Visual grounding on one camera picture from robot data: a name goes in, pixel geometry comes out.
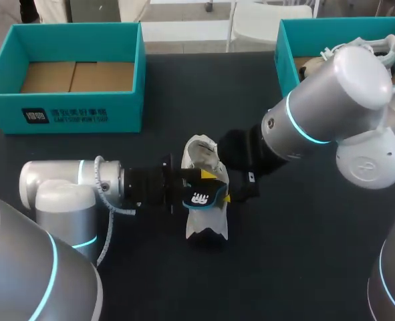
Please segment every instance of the dark tabletop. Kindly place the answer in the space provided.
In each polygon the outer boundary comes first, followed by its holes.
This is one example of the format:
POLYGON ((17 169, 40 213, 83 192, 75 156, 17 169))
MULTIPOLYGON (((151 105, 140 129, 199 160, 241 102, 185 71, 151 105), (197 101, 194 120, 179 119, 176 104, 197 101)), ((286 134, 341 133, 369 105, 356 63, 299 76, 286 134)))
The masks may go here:
MULTIPOLYGON (((218 140, 261 121, 281 99, 272 53, 148 56, 140 134, 4 136, 0 199, 25 214, 20 170, 31 160, 179 165, 194 134, 218 140)), ((99 268, 103 321, 370 321, 370 270, 395 221, 395 185, 360 189, 338 172, 335 146, 261 179, 261 197, 229 207, 221 251, 185 241, 186 215, 116 216, 99 268)), ((100 230, 106 215, 100 215, 100 230)))

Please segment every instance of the chair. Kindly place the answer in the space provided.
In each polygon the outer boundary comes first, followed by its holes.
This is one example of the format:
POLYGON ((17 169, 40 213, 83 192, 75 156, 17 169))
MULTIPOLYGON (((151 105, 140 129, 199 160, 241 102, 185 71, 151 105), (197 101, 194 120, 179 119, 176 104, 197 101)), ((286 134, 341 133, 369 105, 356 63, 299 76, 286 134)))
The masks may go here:
POLYGON ((232 35, 258 43, 276 44, 277 32, 282 19, 316 18, 320 0, 307 0, 298 5, 299 0, 283 0, 283 5, 267 5, 249 1, 231 1, 229 30, 226 52, 230 52, 232 35))

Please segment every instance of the cable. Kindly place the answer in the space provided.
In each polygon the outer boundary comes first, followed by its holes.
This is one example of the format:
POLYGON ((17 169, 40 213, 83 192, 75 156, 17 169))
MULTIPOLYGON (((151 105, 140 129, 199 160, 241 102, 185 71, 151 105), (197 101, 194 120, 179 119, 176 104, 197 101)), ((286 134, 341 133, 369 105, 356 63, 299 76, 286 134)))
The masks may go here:
POLYGON ((96 189, 98 190, 99 197, 101 198, 103 204, 110 210, 110 214, 108 216, 108 230, 106 233, 105 244, 104 247, 102 248, 101 254, 98 257, 98 260, 96 261, 96 266, 99 266, 101 264, 101 262, 105 258, 106 253, 108 252, 108 248, 111 243, 112 230, 114 226, 114 213, 125 214, 125 215, 136 214, 136 210, 134 209, 119 209, 118 207, 111 205, 110 202, 107 200, 104 190, 102 189, 101 186, 101 178, 99 172, 100 163, 104 161, 105 160, 102 158, 102 156, 97 156, 95 158, 95 163, 94 163, 95 185, 96 185, 96 189))
POLYGON ((376 17, 378 17, 378 15, 380 14, 380 9, 382 7, 382 2, 383 2, 383 0, 380 0, 380 2, 378 3, 378 7, 377 7, 377 11, 376 11, 376 17))

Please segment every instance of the shoe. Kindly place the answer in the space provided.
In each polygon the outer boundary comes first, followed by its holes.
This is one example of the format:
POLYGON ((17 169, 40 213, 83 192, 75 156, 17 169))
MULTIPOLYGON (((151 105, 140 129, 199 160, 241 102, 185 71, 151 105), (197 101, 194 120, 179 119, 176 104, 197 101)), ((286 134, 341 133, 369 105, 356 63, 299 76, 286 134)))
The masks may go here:
POLYGON ((210 229, 216 234, 229 238, 227 227, 227 202, 229 176, 224 164, 219 160, 217 144, 206 135, 194 135, 185 145, 181 162, 182 169, 204 169, 227 185, 225 195, 219 197, 208 209, 189 209, 185 237, 210 229))
POLYGON ((332 49, 325 48, 321 51, 321 57, 310 59, 300 68, 299 74, 302 78, 306 78, 320 68, 320 66, 336 54, 336 52, 345 46, 362 47, 374 54, 378 60, 390 70, 395 63, 395 35, 388 35, 384 39, 367 41, 361 37, 356 38, 349 43, 342 43, 332 49))

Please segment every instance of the blue led ring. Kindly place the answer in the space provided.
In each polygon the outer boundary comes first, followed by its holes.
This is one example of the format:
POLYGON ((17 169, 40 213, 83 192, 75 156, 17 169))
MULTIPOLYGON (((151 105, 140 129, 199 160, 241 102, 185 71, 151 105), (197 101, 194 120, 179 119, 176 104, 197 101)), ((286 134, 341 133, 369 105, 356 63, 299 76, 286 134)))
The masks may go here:
POLYGON ((98 238, 98 236, 95 236, 95 237, 94 237, 93 239, 91 239, 90 241, 87 241, 87 242, 81 243, 81 244, 77 244, 77 245, 73 245, 72 247, 73 247, 74 249, 79 249, 80 247, 87 246, 87 245, 90 245, 90 244, 96 242, 97 238, 98 238))
POLYGON ((298 124, 295 122, 295 120, 292 117, 291 110, 289 109, 289 96, 290 95, 291 95, 291 93, 289 93, 288 96, 286 97, 286 113, 287 113, 292 125, 295 127, 295 129, 300 133, 300 135, 302 135, 302 137, 306 138, 307 140, 310 140, 311 142, 314 142, 316 144, 329 144, 330 142, 324 142, 322 140, 317 140, 317 139, 310 137, 309 135, 307 135, 304 132, 304 130, 301 129, 300 126, 298 126, 298 124))
POLYGON ((383 283, 384 289, 385 289, 390 301, 392 301, 393 305, 395 306, 395 300, 394 300, 393 296, 390 294, 390 292, 389 292, 389 290, 387 288, 386 282, 384 281, 383 271, 382 271, 382 253, 383 253, 383 249, 384 249, 384 244, 383 244, 382 250, 380 252, 380 262, 379 262, 378 265, 379 265, 379 268, 380 268, 380 276, 381 276, 381 279, 382 279, 382 283, 383 283))
POLYGON ((55 279, 56 279, 56 273, 57 273, 57 248, 55 244, 55 240, 53 237, 46 232, 49 235, 50 242, 51 242, 51 247, 53 249, 53 264, 51 266, 51 274, 50 274, 50 279, 49 279, 49 284, 47 285, 47 288, 45 289, 43 298, 41 299, 40 303, 38 304, 37 308, 35 309, 34 313, 32 316, 29 318, 29 321, 35 321, 41 314, 41 311, 44 309, 44 306, 47 304, 47 301, 49 300, 51 291, 53 290, 53 285, 55 284, 55 279))

